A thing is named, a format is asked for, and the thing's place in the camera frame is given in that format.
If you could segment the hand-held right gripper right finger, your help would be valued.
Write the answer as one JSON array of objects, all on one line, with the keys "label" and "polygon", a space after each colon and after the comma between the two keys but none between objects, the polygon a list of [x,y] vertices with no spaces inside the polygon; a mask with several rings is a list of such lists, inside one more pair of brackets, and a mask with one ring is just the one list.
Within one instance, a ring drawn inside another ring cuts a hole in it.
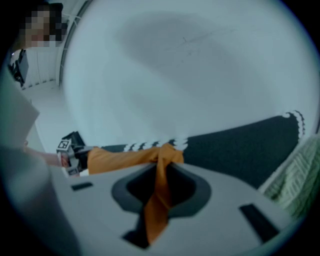
[{"label": "hand-held right gripper right finger", "polygon": [[235,177],[189,164],[176,164],[211,188],[206,205],[193,217],[173,218],[150,246],[152,256],[231,256],[262,245],[239,209],[253,204],[280,232],[294,221],[273,201]]}]

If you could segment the orange cushion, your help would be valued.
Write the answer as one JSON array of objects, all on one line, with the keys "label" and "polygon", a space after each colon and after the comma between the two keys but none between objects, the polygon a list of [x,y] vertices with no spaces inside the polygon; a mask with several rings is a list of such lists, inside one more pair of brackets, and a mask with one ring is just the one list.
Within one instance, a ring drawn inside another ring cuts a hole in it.
[{"label": "orange cushion", "polygon": [[167,227],[168,213],[174,206],[167,180],[167,167],[171,163],[183,164],[183,152],[166,143],[161,147],[128,152],[110,152],[94,147],[87,157],[89,175],[148,163],[156,163],[154,192],[143,208],[146,239],[149,244],[152,244]]}]

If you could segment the person's left hand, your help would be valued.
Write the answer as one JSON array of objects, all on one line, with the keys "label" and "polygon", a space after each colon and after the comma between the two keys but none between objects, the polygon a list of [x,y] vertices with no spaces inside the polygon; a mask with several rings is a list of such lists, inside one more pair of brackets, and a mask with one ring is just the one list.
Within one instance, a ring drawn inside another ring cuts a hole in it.
[{"label": "person's left hand", "polygon": [[67,153],[59,152],[57,156],[58,156],[59,163],[63,168],[68,168],[70,166],[69,156]]}]

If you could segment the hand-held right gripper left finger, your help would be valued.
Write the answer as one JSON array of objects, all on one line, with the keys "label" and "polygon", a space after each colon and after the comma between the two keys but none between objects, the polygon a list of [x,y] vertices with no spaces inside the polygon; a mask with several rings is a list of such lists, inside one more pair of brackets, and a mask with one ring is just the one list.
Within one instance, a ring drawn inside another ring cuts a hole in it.
[{"label": "hand-held right gripper left finger", "polygon": [[119,179],[153,167],[142,164],[83,177],[67,177],[52,167],[51,180],[64,215],[74,231],[80,256],[157,256],[122,238],[133,230],[138,214],[126,212],[112,197]]}]

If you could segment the green white blanket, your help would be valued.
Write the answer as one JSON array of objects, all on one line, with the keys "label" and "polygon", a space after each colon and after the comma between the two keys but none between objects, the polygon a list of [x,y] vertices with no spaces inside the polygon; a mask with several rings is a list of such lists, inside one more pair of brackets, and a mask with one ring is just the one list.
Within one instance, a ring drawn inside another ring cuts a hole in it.
[{"label": "green white blanket", "polygon": [[292,218],[305,217],[320,192],[320,134],[303,139],[258,190]]}]

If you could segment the person's left forearm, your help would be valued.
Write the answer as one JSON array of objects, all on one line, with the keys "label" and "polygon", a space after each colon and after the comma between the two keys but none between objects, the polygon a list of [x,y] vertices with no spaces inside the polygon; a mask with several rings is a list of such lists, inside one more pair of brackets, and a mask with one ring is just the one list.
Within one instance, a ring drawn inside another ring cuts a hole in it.
[{"label": "person's left forearm", "polygon": [[42,158],[49,166],[61,167],[60,159],[56,153],[45,153],[29,148],[28,146],[25,146],[23,151],[35,157]]}]

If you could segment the black white striped sofa cover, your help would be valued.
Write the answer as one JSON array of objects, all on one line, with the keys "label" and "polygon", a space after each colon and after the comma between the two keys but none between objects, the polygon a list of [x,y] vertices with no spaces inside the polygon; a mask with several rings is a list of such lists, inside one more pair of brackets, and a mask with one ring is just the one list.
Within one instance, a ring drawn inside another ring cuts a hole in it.
[{"label": "black white striped sofa cover", "polygon": [[304,134],[305,119],[293,110],[219,132],[109,145],[104,149],[130,152],[168,143],[183,152],[186,164],[236,177],[257,189],[288,158]]}]

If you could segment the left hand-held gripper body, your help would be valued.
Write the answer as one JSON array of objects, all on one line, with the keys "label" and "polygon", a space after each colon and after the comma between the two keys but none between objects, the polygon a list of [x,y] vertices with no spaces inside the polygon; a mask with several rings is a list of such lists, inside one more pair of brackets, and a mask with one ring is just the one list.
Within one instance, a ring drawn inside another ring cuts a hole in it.
[{"label": "left hand-held gripper body", "polygon": [[69,167],[63,167],[65,173],[70,177],[79,177],[81,172],[88,169],[88,154],[91,150],[90,146],[72,148],[70,140],[61,140],[56,153],[68,154]]}]

